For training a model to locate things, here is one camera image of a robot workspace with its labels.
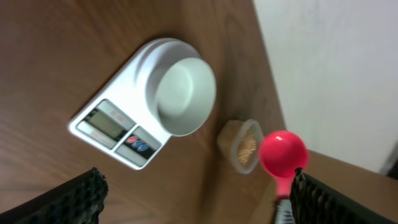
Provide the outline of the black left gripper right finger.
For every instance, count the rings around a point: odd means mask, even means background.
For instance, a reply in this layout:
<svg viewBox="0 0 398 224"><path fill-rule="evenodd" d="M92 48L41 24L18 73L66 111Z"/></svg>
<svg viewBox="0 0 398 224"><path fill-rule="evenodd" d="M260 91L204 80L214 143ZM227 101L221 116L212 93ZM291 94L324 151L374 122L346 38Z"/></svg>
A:
<svg viewBox="0 0 398 224"><path fill-rule="evenodd" d="M295 169L290 202L297 224L395 224L304 173L300 167Z"/></svg>

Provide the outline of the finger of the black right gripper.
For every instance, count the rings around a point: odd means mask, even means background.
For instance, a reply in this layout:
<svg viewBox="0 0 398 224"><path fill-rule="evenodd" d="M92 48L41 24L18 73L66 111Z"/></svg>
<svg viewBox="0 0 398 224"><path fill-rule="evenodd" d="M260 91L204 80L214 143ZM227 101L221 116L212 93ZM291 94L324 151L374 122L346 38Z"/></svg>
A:
<svg viewBox="0 0 398 224"><path fill-rule="evenodd" d="M278 201L275 208L274 224L294 224L292 204L289 199Z"/></svg>

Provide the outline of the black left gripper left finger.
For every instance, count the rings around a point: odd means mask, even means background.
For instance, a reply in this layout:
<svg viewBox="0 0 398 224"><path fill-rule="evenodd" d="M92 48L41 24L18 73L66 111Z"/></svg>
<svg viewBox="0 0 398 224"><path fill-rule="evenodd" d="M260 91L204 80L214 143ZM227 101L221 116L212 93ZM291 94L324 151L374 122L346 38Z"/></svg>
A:
<svg viewBox="0 0 398 224"><path fill-rule="evenodd" d="M97 169L75 177L26 203L1 213L1 223L98 224L109 187Z"/></svg>

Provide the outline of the red plastic measuring scoop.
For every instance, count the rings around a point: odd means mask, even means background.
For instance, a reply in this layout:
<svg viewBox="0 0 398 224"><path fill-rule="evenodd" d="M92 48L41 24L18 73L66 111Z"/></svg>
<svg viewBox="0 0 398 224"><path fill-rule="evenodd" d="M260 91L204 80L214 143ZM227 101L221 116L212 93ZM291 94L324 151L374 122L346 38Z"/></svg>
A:
<svg viewBox="0 0 398 224"><path fill-rule="evenodd" d="M258 150L259 162L276 182L276 196L286 199L297 168L305 169L309 152L303 140L290 131L275 131L264 137Z"/></svg>

